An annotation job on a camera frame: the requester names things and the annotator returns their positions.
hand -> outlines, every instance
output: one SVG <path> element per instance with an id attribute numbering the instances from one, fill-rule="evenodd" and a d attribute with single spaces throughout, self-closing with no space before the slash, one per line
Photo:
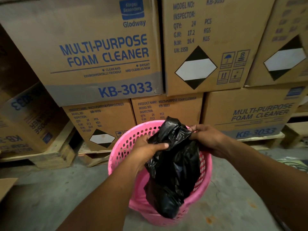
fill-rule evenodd
<path id="1" fill-rule="evenodd" d="M 225 143 L 230 139 L 228 136 L 210 125 L 198 124 L 189 128 L 189 130 L 194 132 L 190 139 L 198 140 L 205 147 L 210 148 L 212 155 L 224 159 L 229 157 L 228 150 L 225 147 Z"/>
<path id="2" fill-rule="evenodd" d="M 144 167 L 144 164 L 147 163 L 157 151 L 165 150 L 169 147 L 168 143 L 159 143 L 159 144 L 149 144 L 148 139 L 151 136 L 144 135 L 137 138 L 133 150 L 130 153 L 131 157 L 134 157 L 135 161 L 139 165 L 139 171 Z"/>

forearm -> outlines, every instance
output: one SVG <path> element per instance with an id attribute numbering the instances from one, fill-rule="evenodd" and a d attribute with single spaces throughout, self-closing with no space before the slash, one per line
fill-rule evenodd
<path id="1" fill-rule="evenodd" d="M 138 164 L 127 157 L 65 219 L 58 231 L 122 230 Z"/>
<path id="2" fill-rule="evenodd" d="M 225 140 L 228 161 L 263 201 L 294 230 L 308 223 L 308 174 L 237 140 Z"/>

black plastic bag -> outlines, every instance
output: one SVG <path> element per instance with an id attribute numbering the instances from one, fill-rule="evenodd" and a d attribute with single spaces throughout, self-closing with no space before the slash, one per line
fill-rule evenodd
<path id="1" fill-rule="evenodd" d="M 167 117 L 148 139 L 148 143 L 169 143 L 145 164 L 150 179 L 144 187 L 149 204 L 166 218 L 177 215 L 200 177 L 199 148 L 197 141 L 189 140 L 190 135 L 178 119 Z"/>

hazard diamond symbol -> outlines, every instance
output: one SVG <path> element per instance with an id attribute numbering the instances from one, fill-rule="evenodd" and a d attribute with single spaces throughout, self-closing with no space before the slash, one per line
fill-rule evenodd
<path id="1" fill-rule="evenodd" d="M 96 129 L 91 136 L 90 141 L 107 148 L 110 146 L 114 139 L 115 137 L 105 133 L 104 131 Z"/>
<path id="2" fill-rule="evenodd" d="M 272 79 L 276 81 L 306 57 L 301 38 L 297 35 L 267 59 L 264 65 Z"/>
<path id="3" fill-rule="evenodd" d="M 197 46 L 175 73 L 195 90 L 216 68 L 207 54 Z"/>

perforated basket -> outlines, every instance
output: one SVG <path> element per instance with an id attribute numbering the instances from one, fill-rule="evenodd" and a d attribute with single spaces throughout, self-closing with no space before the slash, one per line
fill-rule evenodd
<path id="1" fill-rule="evenodd" d="M 125 157 L 133 149 L 137 137 L 143 135 L 155 134 L 160 126 L 164 123 L 163 120 L 149 121 L 131 128 L 124 133 L 113 147 L 109 162 L 108 174 L 110 175 L 113 170 L 125 159 Z M 179 213 L 175 219 L 164 218 L 156 212 L 156 210 L 148 203 L 145 198 L 144 186 L 149 180 L 149 173 L 147 170 L 140 172 L 136 178 L 134 191 L 129 201 L 129 207 L 140 212 L 150 223 L 159 226 L 167 226 L 177 223 L 188 212 L 189 206 L 198 201 L 206 188 L 208 187 L 212 175 L 212 158 L 208 152 L 200 151 L 200 177 L 195 184 L 194 190 L 184 200 L 184 204 L 180 207 Z"/>

